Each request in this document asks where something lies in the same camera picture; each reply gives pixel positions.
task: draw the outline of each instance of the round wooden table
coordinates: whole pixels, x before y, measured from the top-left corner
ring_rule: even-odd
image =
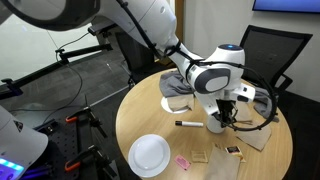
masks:
[[[207,114],[195,100],[194,110],[182,114],[168,113],[161,107],[162,94],[159,89],[160,75],[154,74],[137,84],[123,99],[116,119],[116,135],[120,150],[128,161],[131,145],[141,136],[157,134],[170,146],[171,157],[168,166],[154,179],[203,179],[207,163],[192,163],[185,171],[176,164],[177,155],[191,162],[191,151],[206,151],[208,159],[212,151],[212,142],[225,147],[240,147],[246,163],[240,163],[237,179],[280,180],[286,174],[292,157],[292,138],[288,124],[278,109],[279,123],[271,122],[271,137],[260,152],[235,136],[235,132],[226,128],[221,134],[214,134],[206,128]],[[263,118],[249,104],[252,117]],[[175,126],[175,121],[203,122],[204,127]]]

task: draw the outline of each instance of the white plate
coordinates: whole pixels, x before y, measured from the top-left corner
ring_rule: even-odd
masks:
[[[186,111],[188,111],[188,107],[184,108],[184,109],[180,109],[178,111],[172,111],[170,108],[169,108],[169,105],[168,105],[168,99],[165,98],[165,97],[162,97],[161,99],[161,106],[164,110],[166,110],[167,112],[169,113],[173,113],[173,114],[180,114],[180,113],[184,113]]]
[[[138,176],[153,177],[167,167],[170,161],[170,148],[161,136],[144,135],[132,144],[128,159],[130,168]]]

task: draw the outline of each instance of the black office chair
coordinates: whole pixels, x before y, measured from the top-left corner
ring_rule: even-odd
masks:
[[[283,92],[292,79],[284,74],[311,39],[312,34],[287,32],[249,25],[240,46],[245,51],[245,66],[256,70],[276,92]],[[279,78],[285,80],[276,87]],[[243,79],[259,86],[259,81],[249,71]]]
[[[169,69],[165,65],[155,62],[153,52],[126,32],[116,32],[115,36],[128,66],[130,88],[154,73]]]

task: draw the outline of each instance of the gray towel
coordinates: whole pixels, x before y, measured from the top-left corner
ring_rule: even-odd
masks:
[[[160,90],[164,97],[192,94],[193,89],[178,71],[170,71],[160,77]]]
[[[256,94],[254,96],[254,100],[256,100],[257,102],[256,102],[256,105],[254,106],[254,109],[261,116],[267,119],[270,115],[271,107],[272,107],[271,99],[268,97],[269,93],[267,90],[259,87],[255,87],[255,89],[256,89]],[[273,118],[273,121],[279,122],[279,118],[275,116]]]

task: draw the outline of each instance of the blue light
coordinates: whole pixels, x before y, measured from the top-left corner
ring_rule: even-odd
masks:
[[[0,158],[0,164],[4,164],[5,162],[7,162],[7,161]]]
[[[15,164],[13,164],[12,162],[8,163],[8,167],[13,167]]]
[[[5,159],[1,159],[0,158],[0,165],[4,165],[8,168],[11,168],[11,169],[14,169],[16,171],[22,171],[24,168],[18,164],[15,164],[15,163],[12,163],[12,162],[9,162]]]
[[[16,165],[16,167],[14,167],[14,169],[17,170],[17,171],[22,171],[23,167],[19,166],[19,165]]]

